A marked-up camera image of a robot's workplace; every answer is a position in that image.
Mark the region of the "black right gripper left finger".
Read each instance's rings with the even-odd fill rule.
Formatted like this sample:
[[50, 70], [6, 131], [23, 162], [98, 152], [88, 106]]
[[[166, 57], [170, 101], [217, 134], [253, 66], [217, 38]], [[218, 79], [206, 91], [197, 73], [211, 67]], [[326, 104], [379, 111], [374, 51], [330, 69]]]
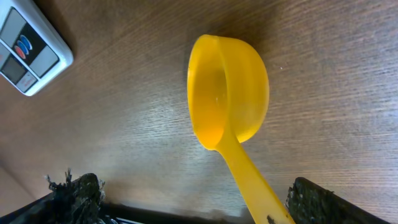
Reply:
[[56, 183], [45, 176], [51, 193], [1, 217], [1, 223], [103, 223], [100, 208], [104, 202], [105, 182], [94, 173]]

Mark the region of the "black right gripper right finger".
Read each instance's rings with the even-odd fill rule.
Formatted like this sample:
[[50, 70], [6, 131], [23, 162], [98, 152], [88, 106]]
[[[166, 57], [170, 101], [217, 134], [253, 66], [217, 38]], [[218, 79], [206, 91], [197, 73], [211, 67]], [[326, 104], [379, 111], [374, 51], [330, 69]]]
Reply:
[[387, 224], [304, 177], [289, 187], [285, 205], [295, 223]]

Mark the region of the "yellow plastic scoop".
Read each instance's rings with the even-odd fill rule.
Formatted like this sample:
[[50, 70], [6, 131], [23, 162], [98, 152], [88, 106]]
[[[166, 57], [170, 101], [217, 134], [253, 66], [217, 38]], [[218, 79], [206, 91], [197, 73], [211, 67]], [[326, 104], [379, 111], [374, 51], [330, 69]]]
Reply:
[[242, 143], [263, 124], [269, 106], [264, 62], [247, 42], [201, 35], [187, 70], [193, 132], [204, 148], [223, 157], [256, 223], [293, 223]]

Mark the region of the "white digital kitchen scale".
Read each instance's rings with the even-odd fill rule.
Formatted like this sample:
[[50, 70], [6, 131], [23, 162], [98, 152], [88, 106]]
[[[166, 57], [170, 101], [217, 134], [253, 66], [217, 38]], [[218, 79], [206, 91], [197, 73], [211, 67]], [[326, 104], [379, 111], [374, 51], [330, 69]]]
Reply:
[[25, 96], [48, 85], [73, 54], [32, 0], [1, 1], [1, 75]]

